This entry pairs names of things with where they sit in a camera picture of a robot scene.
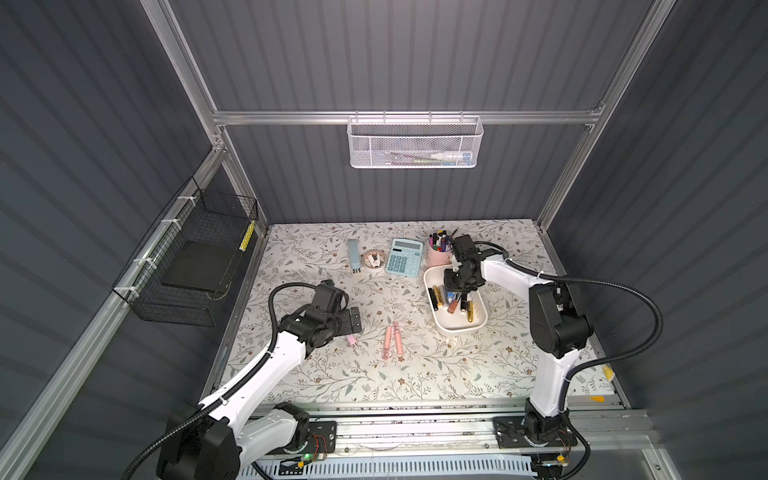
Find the calculator display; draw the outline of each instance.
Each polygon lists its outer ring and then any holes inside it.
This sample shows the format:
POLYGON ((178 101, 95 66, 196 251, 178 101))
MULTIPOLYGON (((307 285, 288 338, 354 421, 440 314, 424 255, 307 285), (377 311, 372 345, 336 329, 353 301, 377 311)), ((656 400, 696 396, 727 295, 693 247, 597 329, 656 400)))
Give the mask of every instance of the calculator display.
POLYGON ((398 242, 397 240, 395 240, 395 247, 419 248, 419 245, 417 243, 398 242))

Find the calculator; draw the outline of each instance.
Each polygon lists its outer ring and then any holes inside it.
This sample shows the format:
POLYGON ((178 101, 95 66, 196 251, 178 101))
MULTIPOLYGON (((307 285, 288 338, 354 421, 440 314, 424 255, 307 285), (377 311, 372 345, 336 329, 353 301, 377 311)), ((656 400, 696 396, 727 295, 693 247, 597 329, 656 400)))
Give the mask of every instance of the calculator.
POLYGON ((424 243, 407 238, 395 238, 389 251, 386 271, 395 275, 418 276, 422 264, 424 243))

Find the aluminum frame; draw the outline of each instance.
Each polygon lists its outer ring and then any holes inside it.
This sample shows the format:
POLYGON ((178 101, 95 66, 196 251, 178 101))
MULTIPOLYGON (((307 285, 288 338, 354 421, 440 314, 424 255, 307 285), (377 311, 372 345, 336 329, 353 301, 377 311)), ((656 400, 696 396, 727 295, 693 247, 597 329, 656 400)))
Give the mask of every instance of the aluminum frame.
MULTIPOLYGON (((334 421, 336 453, 331 457, 558 452, 559 447, 500 449, 493 418, 523 412, 437 415, 336 416, 308 412, 316 421, 334 421)), ((571 420, 594 450, 656 449, 660 438, 644 410, 571 411, 571 420)), ((579 445, 574 450, 582 449, 579 445)))
POLYGON ((558 178, 558 182, 555 184, 552 193, 549 195, 544 208, 538 216, 538 223, 544 231, 548 230, 552 225, 554 216, 558 214, 558 210, 560 210, 568 192, 571 191, 571 187, 573 187, 576 177, 581 172, 581 168, 587 163, 587 159, 594 150, 598 140, 600 140, 603 131, 605 131, 609 120, 624 96, 624 92, 627 91, 632 78, 640 67, 640 63, 642 63, 650 46, 654 43, 656 36, 661 30, 661 26, 667 20, 667 16, 669 16, 676 1, 654 0, 654 3, 650 6, 643 23, 637 30, 637 34, 627 50, 627 54, 619 65, 616 75, 614 75, 611 84, 608 85, 608 90, 601 102, 601 114, 598 122, 594 126, 588 127, 584 134, 582 134, 581 139, 571 154, 571 158, 565 165, 565 169, 560 178, 558 178))
MULTIPOLYGON (((208 87, 200 73, 200 68, 192 55, 187 39, 181 31, 176 15, 170 6, 168 0, 141 0, 141 6, 147 13, 147 17, 154 28, 157 37, 160 39, 166 55, 174 66, 176 75, 179 77, 184 91, 197 113, 197 118, 203 125, 203 129, 210 140, 211 145, 222 144, 230 152, 229 158, 224 162, 224 171, 232 183, 235 193, 244 197, 252 197, 257 200, 259 197, 251 186, 248 176, 245 173, 242 162, 234 150, 232 140, 227 132, 216 124, 213 118, 213 112, 216 110, 216 103, 210 94, 208 87)), ((257 233, 263 236, 266 233, 268 219, 261 209, 261 202, 258 203, 259 221, 257 222, 257 233)))
MULTIPOLYGON (((210 183, 225 153, 221 147, 211 149, 194 174, 197 185, 205 187, 210 183)), ((179 214, 189 201, 187 198, 197 190, 195 181, 187 182, 164 220, 172 220, 179 214)), ((168 228, 172 228, 171 222, 160 222, 139 251, 138 258, 147 257, 168 228)), ((121 278, 120 285, 130 284, 141 268, 139 263, 133 262, 121 278)), ((25 477, 129 311, 130 307, 119 295, 115 292, 109 294, 0 451, 0 478, 21 480, 25 477)))
POLYGON ((576 111, 215 111, 217 125, 346 125, 359 123, 458 123, 457 118, 482 119, 486 125, 594 125, 599 110, 576 111))
POLYGON ((235 306, 232 309, 229 322, 227 322, 227 328, 224 330, 224 335, 219 342, 219 349, 214 357, 214 364, 211 366, 210 372, 208 372, 208 378, 205 381, 203 392, 200 394, 200 399, 209 396, 214 392, 221 383, 221 377, 224 373, 224 368, 227 366, 227 360, 229 359, 230 349, 234 344, 235 335, 240 328, 240 322, 243 321, 243 314, 245 313, 245 307, 250 298, 250 291, 253 288, 253 282, 256 279, 256 274, 261 264, 261 258, 264 256, 264 247, 266 246, 267 235, 259 237, 256 248, 253 250, 253 255, 248 264, 248 268, 243 278, 243 284, 240 286, 240 292, 235 299, 235 306))

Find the pink marker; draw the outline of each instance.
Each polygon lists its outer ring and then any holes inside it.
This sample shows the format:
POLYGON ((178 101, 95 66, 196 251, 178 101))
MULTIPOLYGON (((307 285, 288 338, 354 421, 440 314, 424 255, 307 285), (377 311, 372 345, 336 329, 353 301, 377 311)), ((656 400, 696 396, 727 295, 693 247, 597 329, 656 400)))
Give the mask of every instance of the pink marker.
POLYGON ((384 337, 384 360, 389 358, 389 345, 392 344, 392 326, 386 327, 386 337, 384 337))
POLYGON ((402 356, 402 340, 400 339, 400 324, 395 322, 395 345, 397 346, 397 356, 402 356))

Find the floral tablecloth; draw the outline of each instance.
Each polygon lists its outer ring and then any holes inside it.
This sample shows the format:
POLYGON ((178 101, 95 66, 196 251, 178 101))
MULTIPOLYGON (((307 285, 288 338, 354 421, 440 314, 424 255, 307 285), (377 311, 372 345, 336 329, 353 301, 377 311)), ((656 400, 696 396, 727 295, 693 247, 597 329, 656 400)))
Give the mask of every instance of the floral tablecloth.
MULTIPOLYGON (((319 283, 333 279, 358 306, 362 332, 352 347, 334 339, 315 350, 268 395, 266 402, 366 402, 450 400, 528 396, 533 388, 538 347, 528 331, 528 304, 488 283, 480 290, 490 319, 485 328, 446 338, 435 328, 425 294, 422 262, 418 277, 385 271, 352 273, 347 240, 357 239, 360 253, 389 254, 393 238, 424 240, 433 231, 468 233, 505 247, 519 263, 553 273, 531 220, 460 220, 446 222, 295 223, 270 227, 266 251, 237 332, 222 380, 226 382, 269 342, 266 299, 285 282, 319 283), (382 359, 386 327, 399 321, 403 355, 382 359)), ((278 319, 308 303, 313 291, 288 289, 276 297, 278 319)), ((593 359, 588 347, 580 361, 593 359)), ((572 395, 609 395, 612 385, 600 369, 579 373, 572 395)))

